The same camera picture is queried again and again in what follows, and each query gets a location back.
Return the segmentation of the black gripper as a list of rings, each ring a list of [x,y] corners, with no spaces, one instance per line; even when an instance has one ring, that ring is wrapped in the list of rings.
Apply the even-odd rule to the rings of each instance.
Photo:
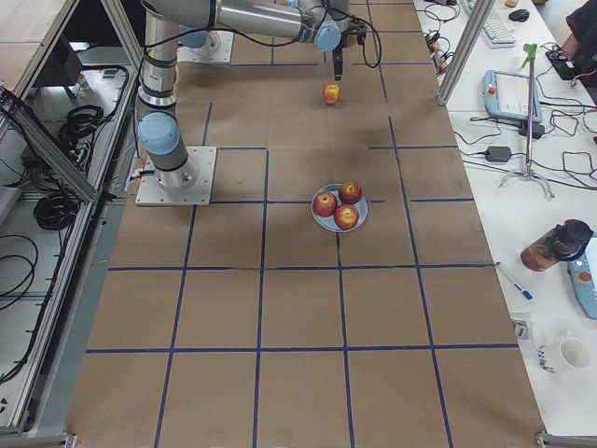
[[[341,81],[343,75],[343,49],[358,44],[364,46],[367,39],[367,24],[359,18],[346,18],[337,21],[340,27],[340,43],[333,49],[333,74],[335,81]]]

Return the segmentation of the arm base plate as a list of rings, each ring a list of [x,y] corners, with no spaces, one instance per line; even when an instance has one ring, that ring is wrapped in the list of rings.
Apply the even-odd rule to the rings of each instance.
[[[231,59],[233,33],[228,31],[217,32],[221,39],[221,45],[216,49],[189,49],[178,45],[177,58],[179,62],[191,62],[202,64],[228,64]]]
[[[147,159],[136,195],[141,206],[208,205],[215,173],[216,147],[187,147],[187,162],[165,172]]]

